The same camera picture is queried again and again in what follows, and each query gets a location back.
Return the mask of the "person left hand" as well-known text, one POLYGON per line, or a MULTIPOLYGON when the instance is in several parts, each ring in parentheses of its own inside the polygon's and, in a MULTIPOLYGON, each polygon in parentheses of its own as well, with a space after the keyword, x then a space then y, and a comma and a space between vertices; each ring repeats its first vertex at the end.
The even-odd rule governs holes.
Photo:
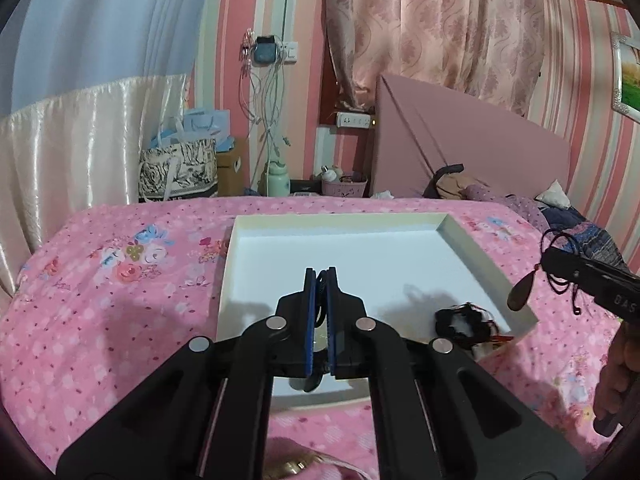
POLYGON ((262 478, 288 479, 370 479, 350 463, 328 454, 305 448, 287 438, 268 438, 262 478))

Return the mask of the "person right hand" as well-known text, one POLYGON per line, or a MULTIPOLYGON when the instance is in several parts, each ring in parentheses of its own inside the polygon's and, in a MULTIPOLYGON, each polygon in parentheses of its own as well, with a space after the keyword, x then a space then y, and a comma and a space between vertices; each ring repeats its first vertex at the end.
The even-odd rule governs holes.
POLYGON ((639 370, 639 327, 623 322, 608 349, 608 359, 594 393, 596 419, 604 419, 620 410, 625 394, 634 382, 634 374, 639 370))

